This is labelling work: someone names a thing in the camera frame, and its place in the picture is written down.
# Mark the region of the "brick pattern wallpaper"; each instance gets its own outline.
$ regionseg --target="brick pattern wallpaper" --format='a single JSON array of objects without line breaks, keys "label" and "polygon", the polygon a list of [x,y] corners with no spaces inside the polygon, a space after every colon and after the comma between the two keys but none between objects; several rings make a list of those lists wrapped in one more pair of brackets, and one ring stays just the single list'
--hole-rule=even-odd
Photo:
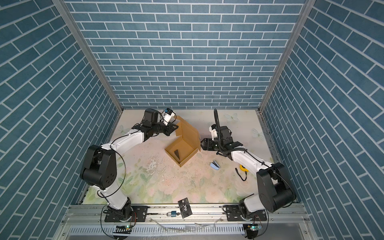
[{"label": "brick pattern wallpaper", "polygon": [[317,0],[265,109],[320,239],[384,239],[384,2]]},{"label": "brick pattern wallpaper", "polygon": [[0,239],[52,238],[117,111],[51,0],[0,1]]},{"label": "brick pattern wallpaper", "polygon": [[257,108],[305,0],[66,0],[125,108]]}]

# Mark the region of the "open cardboard box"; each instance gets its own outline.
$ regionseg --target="open cardboard box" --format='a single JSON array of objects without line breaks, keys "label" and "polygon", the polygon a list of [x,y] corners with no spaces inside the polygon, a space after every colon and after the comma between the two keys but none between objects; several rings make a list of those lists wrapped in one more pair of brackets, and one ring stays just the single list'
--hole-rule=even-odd
[{"label": "open cardboard box", "polygon": [[182,117],[176,117],[179,122],[178,129],[175,130],[178,137],[165,148],[166,153],[182,167],[189,159],[200,151],[200,134],[196,128],[189,124]]}]

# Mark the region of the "metal corner post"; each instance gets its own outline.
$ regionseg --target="metal corner post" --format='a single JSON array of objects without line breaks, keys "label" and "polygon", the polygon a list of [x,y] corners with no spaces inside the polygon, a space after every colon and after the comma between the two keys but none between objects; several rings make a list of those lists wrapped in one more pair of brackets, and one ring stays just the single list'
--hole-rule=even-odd
[{"label": "metal corner post", "polygon": [[270,83],[266,89],[266,92],[265,92],[264,97],[262,99],[262,102],[260,104],[260,107],[259,107],[260,113],[263,112],[269,98],[271,97],[273,89],[275,88],[277,81],[279,80],[279,77],[280,77],[281,73],[283,72],[283,68],[284,68],[285,64],[287,63],[289,55],[291,54],[292,49],[295,46],[297,39],[299,38],[301,30],[303,29],[304,23],[307,20],[308,15],[312,10],[312,7],[313,7],[315,1],[316,0],[306,0],[305,4],[304,4],[304,6],[300,12],[299,18],[297,19],[297,22],[296,22],[296,24],[292,30],[292,34],[288,40],[288,43],[284,49],[283,54],[281,55],[281,59],[279,61],[279,64],[277,65],[277,67],[275,69],[275,72],[272,76],[272,79],[271,79],[271,81],[270,81]]},{"label": "metal corner post", "polygon": [[95,71],[96,75],[98,76],[101,84],[104,86],[104,88],[107,91],[112,102],[115,104],[117,110],[119,111],[119,113],[122,113],[123,107],[121,106],[121,104],[120,104],[116,94],[114,93],[113,89],[111,88],[111,86],[110,86],[106,76],[104,75],[103,70],[101,69],[99,63],[96,61],[95,57],[93,56],[91,49],[89,48],[87,42],[85,41],[83,35],[81,34],[81,31],[80,31],[79,27],[77,26],[75,19],[73,18],[72,14],[70,13],[64,0],[52,0],[52,2],[55,5],[55,7],[57,8],[58,12],[60,13],[64,22],[67,24],[67,27],[69,28],[69,30],[71,31],[76,42],[78,43],[81,50],[83,51],[85,57],[87,58],[89,64],[91,65],[92,69]]}]

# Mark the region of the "black mounting plate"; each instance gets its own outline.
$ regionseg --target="black mounting plate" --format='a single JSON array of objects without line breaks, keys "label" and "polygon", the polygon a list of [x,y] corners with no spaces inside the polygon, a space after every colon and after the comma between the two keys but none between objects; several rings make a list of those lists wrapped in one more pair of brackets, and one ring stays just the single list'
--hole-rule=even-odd
[{"label": "black mounting plate", "polygon": [[[134,216],[136,213],[136,222],[145,222],[145,219],[147,217],[147,211],[148,211],[148,206],[131,206],[133,209],[132,215]],[[120,222],[118,219],[115,219],[112,214],[106,215],[105,222]]]},{"label": "black mounting plate", "polygon": [[[226,208],[226,216],[227,216],[227,221],[228,222],[237,222],[237,221],[259,221],[259,219],[256,217],[251,218],[250,220],[245,220],[241,216],[240,209],[238,205],[225,205]],[[259,210],[255,212],[255,215],[257,215],[260,218],[260,221],[266,221],[266,213],[265,210]]]}]

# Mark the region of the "brick wall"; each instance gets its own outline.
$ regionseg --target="brick wall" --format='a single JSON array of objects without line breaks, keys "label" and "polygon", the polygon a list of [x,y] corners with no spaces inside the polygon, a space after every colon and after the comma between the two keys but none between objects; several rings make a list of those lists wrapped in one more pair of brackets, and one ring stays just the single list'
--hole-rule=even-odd
[{"label": "brick wall", "polygon": [[384,239],[384,2],[317,0],[265,109],[320,239]]},{"label": "brick wall", "polygon": [[255,109],[304,1],[66,3],[125,108]]},{"label": "brick wall", "polygon": [[53,237],[116,116],[51,0],[0,1],[0,239]]}]

